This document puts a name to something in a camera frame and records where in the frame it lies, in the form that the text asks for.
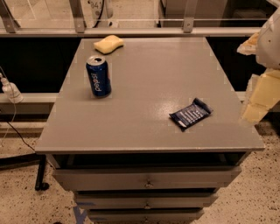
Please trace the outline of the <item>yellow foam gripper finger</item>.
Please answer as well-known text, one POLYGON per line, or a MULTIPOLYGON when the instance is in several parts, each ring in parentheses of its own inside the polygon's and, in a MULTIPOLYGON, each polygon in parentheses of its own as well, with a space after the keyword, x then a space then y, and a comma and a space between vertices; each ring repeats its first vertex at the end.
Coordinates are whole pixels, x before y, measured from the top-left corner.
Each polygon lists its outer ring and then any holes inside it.
POLYGON ((238 46, 237 52, 243 55, 255 55, 258 37, 259 33, 254 33, 250 38, 238 46))
POLYGON ((252 74, 248 81, 239 123, 258 124, 280 101, 280 71, 267 69, 261 75, 252 74))

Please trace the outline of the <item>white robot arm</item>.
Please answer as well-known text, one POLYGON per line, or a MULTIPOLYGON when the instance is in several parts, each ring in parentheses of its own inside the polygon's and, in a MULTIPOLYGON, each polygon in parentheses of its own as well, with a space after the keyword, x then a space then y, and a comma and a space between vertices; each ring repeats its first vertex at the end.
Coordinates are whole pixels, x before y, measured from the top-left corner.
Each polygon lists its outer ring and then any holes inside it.
POLYGON ((243 55, 255 55, 256 62, 266 68, 260 76, 253 74, 242 104, 241 121, 259 123, 280 102, 280 8, 237 48, 243 55))

